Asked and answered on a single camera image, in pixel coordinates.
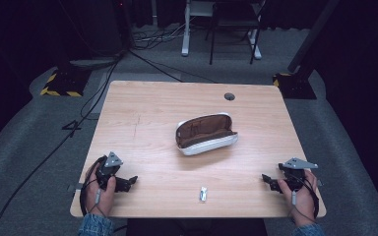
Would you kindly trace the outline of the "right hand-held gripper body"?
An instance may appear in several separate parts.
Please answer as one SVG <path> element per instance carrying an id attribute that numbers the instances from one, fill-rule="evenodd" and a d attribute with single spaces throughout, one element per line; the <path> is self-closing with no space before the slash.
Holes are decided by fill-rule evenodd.
<path id="1" fill-rule="evenodd" d="M 304 185 L 305 169 L 316 168 L 318 168 L 316 163 L 311 163 L 297 157 L 279 164 L 279 170 L 284 174 L 285 181 L 292 191 L 299 190 Z"/>

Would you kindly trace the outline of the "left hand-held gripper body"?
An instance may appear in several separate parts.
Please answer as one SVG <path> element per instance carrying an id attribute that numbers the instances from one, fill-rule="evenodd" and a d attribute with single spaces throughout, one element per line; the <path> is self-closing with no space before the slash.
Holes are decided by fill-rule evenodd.
<path id="1" fill-rule="evenodd" d="M 123 161 L 113 151 L 111 151 L 109 155 L 104 155 L 101 157 L 98 162 L 99 166 L 95 172 L 95 176 L 99 187 L 105 190 L 109 178 L 116 174 L 123 164 Z"/>

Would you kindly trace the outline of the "white pencil case brown lining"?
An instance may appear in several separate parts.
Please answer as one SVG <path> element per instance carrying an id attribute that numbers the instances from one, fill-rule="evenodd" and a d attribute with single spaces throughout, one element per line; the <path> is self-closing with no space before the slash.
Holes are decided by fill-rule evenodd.
<path id="1" fill-rule="evenodd" d="M 175 130 L 177 148 L 186 156 L 224 148 L 238 141 L 232 119 L 221 112 L 181 121 Z"/>

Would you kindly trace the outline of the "person's left hand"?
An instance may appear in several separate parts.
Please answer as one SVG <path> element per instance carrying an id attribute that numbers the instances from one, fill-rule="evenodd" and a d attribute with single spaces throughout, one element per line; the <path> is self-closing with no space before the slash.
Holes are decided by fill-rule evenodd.
<path id="1" fill-rule="evenodd" d="M 116 180 L 114 177 L 110 177 L 106 189 L 101 189 L 93 173 L 90 184 L 86 188 L 86 209 L 88 213 L 108 217 L 114 203 L 115 187 Z"/>

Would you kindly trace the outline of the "person's right hand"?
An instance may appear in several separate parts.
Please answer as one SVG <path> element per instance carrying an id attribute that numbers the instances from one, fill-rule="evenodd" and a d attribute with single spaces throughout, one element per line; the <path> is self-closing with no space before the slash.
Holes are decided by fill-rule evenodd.
<path id="1" fill-rule="evenodd" d="M 279 180 L 286 205 L 289 208 L 290 216 L 293 218 L 297 227 L 310 225 L 315 222 L 314 201 L 311 192 L 303 186 L 295 193 L 295 205 L 292 204 L 292 190 L 289 188 L 285 180 Z"/>

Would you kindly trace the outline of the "black stand base hazard tape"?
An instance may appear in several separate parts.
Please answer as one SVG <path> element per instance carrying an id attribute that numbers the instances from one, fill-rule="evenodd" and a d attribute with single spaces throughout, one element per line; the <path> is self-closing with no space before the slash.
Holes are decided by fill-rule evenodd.
<path id="1" fill-rule="evenodd" d="M 54 70 L 41 90 L 41 95 L 73 96 L 84 95 L 91 71 L 73 70 L 63 72 Z"/>
<path id="2" fill-rule="evenodd" d="M 301 80 L 295 74 L 274 74 L 273 84 L 285 99 L 316 99 L 316 94 L 309 82 Z"/>

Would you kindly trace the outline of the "black slanted stand pole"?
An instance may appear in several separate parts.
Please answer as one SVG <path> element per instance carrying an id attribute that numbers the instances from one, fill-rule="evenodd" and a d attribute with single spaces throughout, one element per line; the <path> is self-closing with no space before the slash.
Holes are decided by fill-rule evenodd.
<path id="1" fill-rule="evenodd" d="M 316 20 L 315 24 L 311 28 L 310 32 L 308 33 L 304 41 L 302 42 L 295 56 L 289 63 L 287 69 L 290 72 L 295 73 L 302 66 L 306 54 L 311 50 L 312 44 L 315 42 L 318 34 L 321 32 L 324 25 L 330 19 L 332 13 L 334 12 L 339 2 L 340 0 L 329 0 L 327 2 L 325 8 L 321 12 L 320 16 Z"/>

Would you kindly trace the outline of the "black chair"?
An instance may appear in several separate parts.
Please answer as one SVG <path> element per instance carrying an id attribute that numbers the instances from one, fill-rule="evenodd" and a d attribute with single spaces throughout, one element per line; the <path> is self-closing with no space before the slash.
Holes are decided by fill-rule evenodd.
<path id="1" fill-rule="evenodd" d="M 261 16 L 267 0 L 214 0 L 212 18 L 206 37 L 211 36 L 209 64 L 213 64 L 216 32 L 218 30 L 245 31 L 251 56 L 250 64 L 257 58 Z"/>

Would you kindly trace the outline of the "white desk frame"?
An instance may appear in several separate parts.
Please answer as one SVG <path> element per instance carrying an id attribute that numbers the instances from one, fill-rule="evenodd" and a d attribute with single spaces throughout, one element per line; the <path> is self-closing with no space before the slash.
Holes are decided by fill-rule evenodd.
<path id="1" fill-rule="evenodd" d="M 181 55 L 189 55 L 190 46 L 190 22 L 196 17 L 211 17 L 213 15 L 213 2 L 208 0 L 185 0 L 185 10 L 184 10 L 184 33 L 183 41 L 181 47 Z M 259 32 L 256 29 L 251 29 L 247 32 L 247 37 L 254 53 L 254 58 L 260 60 L 262 54 L 260 52 L 259 46 L 254 46 L 257 42 L 256 36 Z"/>

